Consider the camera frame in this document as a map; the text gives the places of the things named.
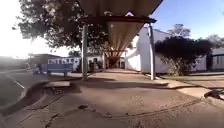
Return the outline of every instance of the pole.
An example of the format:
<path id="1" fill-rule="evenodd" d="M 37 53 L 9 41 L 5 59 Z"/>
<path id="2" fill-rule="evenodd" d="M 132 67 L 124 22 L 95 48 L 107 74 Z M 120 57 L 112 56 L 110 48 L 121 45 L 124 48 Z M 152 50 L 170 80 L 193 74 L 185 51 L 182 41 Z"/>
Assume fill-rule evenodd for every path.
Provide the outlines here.
<path id="1" fill-rule="evenodd" d="M 82 80 L 87 80 L 87 58 L 86 58 L 86 52 L 87 52 L 87 30 L 88 27 L 85 24 L 83 26 L 82 30 Z"/>
<path id="2" fill-rule="evenodd" d="M 152 25 L 149 24 L 150 33 L 150 66 L 151 66 L 151 80 L 155 80 L 155 46 L 154 46 L 154 35 Z"/>
<path id="3" fill-rule="evenodd" d="M 103 59 L 103 70 L 105 70 L 106 69 L 106 63 L 105 63 L 105 53 L 104 52 L 103 52 L 102 59 Z"/>

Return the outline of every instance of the white building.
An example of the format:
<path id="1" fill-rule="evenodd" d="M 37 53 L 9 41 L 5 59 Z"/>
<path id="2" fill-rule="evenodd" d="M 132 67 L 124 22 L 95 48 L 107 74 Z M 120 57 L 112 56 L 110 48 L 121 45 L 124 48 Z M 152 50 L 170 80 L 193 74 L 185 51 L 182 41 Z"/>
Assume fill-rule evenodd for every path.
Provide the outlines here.
<path id="1" fill-rule="evenodd" d="M 160 30 L 153 30 L 154 42 L 158 40 L 164 40 L 166 37 L 171 35 Z M 140 71 L 143 73 L 150 73 L 150 41 L 148 36 L 148 28 L 143 27 L 138 36 L 132 42 L 133 49 L 128 49 L 125 55 L 125 68 L 129 70 Z M 191 71 L 205 71 L 207 70 L 208 57 L 204 56 L 196 60 L 196 67 L 192 68 Z M 224 69 L 224 48 L 218 48 L 212 50 L 211 56 L 212 66 L 211 69 Z M 160 57 L 155 57 L 155 71 L 156 73 L 167 73 L 170 66 L 164 64 Z"/>
<path id="2" fill-rule="evenodd" d="M 148 36 L 148 28 L 143 27 L 138 36 L 134 39 L 133 49 L 128 50 L 125 56 L 125 68 L 129 70 L 140 71 L 149 73 L 150 68 L 150 41 Z M 171 35 L 166 32 L 154 29 L 154 42 L 164 40 Z M 156 73 L 165 73 L 169 69 L 169 65 L 164 64 L 161 59 L 156 55 L 155 57 L 155 70 Z"/>

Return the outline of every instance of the road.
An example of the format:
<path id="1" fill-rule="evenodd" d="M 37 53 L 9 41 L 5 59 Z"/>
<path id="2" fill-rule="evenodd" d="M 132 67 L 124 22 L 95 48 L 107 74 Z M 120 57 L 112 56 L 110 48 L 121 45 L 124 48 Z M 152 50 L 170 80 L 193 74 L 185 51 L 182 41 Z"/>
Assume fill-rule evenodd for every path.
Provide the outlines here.
<path id="1" fill-rule="evenodd" d="M 0 72 L 0 108 L 15 102 L 32 85 L 47 80 L 26 70 Z"/>

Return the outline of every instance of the sky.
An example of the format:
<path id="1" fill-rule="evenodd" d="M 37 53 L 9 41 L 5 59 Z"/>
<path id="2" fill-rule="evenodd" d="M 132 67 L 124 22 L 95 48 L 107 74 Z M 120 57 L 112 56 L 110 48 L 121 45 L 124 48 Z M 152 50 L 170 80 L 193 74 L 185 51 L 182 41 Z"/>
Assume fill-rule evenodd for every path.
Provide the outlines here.
<path id="1" fill-rule="evenodd" d="M 0 8 L 0 56 L 27 57 L 28 53 L 51 53 L 43 39 L 22 39 L 19 31 L 12 30 L 15 16 L 20 14 L 17 0 L 3 0 Z M 154 28 L 162 31 L 174 24 L 184 24 L 191 29 L 191 38 L 206 38 L 211 34 L 224 37 L 224 0 L 163 0 L 152 15 L 157 22 Z M 67 56 L 63 47 L 51 54 Z"/>

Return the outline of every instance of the paved ground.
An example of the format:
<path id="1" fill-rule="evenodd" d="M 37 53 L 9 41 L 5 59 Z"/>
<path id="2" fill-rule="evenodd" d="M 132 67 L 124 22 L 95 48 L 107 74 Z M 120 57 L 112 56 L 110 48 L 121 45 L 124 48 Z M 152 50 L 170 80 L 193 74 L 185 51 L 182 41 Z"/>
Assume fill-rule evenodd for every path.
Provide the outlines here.
<path id="1" fill-rule="evenodd" d="M 13 128 L 223 128 L 224 111 L 148 77 L 122 70 L 75 81 L 64 95 L 46 94 L 5 117 Z"/>
<path id="2" fill-rule="evenodd" d="M 224 89 L 224 72 L 197 73 L 191 76 L 168 77 L 168 79 L 204 86 L 209 89 Z"/>

